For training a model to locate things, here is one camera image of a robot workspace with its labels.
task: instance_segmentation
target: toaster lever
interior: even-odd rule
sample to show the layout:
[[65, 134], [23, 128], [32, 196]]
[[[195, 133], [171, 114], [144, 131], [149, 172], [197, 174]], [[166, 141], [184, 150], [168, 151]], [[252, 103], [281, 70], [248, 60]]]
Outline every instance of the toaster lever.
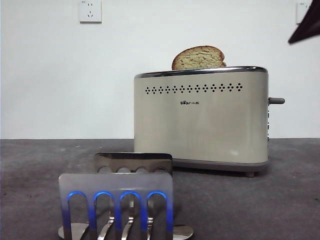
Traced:
[[268, 104], [284, 104], [285, 99], [282, 97], [269, 97], [268, 98]]

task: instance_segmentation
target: brand logo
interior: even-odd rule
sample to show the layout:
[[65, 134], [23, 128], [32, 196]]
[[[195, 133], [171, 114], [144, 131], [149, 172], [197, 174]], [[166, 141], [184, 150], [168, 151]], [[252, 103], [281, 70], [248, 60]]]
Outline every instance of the brand logo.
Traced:
[[181, 101], [180, 104], [181, 105], [189, 105], [189, 104], [194, 105], [194, 104], [199, 104], [199, 102], [198, 101], [186, 101], [186, 100], [184, 100], [184, 101]]

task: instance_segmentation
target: dark object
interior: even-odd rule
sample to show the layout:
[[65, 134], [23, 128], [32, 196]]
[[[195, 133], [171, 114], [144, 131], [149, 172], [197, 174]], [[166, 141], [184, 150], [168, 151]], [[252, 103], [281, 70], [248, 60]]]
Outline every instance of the dark object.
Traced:
[[313, 0], [302, 22], [290, 37], [288, 43], [308, 39], [320, 34], [320, 0]]
[[281, 97], [269, 97], [268, 99], [269, 104], [284, 104], [285, 99]]

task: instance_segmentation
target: toaster vent hole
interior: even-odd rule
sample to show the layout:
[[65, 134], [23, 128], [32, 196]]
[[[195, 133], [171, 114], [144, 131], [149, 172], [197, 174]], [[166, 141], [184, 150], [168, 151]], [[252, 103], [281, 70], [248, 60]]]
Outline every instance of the toaster vent hole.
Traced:
[[238, 92], [240, 92], [243, 89], [242, 83], [238, 82], [235, 85], [233, 85], [232, 83], [227, 83], [226, 85], [224, 85], [225, 83], [219, 83], [219, 84], [203, 84], [202, 86], [199, 84], [196, 84], [194, 87], [192, 87], [191, 84], [186, 85], [184, 87], [184, 85], [179, 85], [179, 86], [146, 86], [144, 91], [146, 92], [146, 94], [148, 95], [149, 93], [153, 93], [156, 94], [157, 91], [162, 95], [162, 93], [167, 93], [170, 94], [171, 91], [176, 94], [176, 93], [181, 93], [183, 94], [184, 92], [188, 92], [191, 93], [192, 90], [194, 90], [196, 93], [201, 92], [201, 90], [203, 90], [204, 93], [207, 93], [208, 91], [212, 91], [213, 93], [216, 92], [216, 90], [219, 90], [220, 92], [224, 92], [224, 90], [226, 90], [227, 92], [232, 92], [233, 89], [237, 90]]

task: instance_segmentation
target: chrome trim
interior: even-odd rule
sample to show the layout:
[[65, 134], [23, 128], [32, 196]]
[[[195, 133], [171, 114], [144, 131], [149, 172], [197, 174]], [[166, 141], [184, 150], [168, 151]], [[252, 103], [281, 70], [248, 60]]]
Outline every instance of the chrome trim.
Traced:
[[100, 152], [94, 155], [93, 162], [97, 173], [103, 168], [116, 173], [125, 167], [132, 173], [139, 168], [145, 168], [150, 173], [162, 170], [172, 175], [172, 156], [168, 153]]
[[224, 67], [216, 67], [216, 68], [146, 72], [146, 73], [141, 73], [141, 74], [136, 75], [134, 77], [134, 79], [183, 76], [183, 75], [198, 75], [198, 74], [239, 73], [239, 72], [268, 73], [267, 69], [260, 67], [260, 66], [224, 66]]

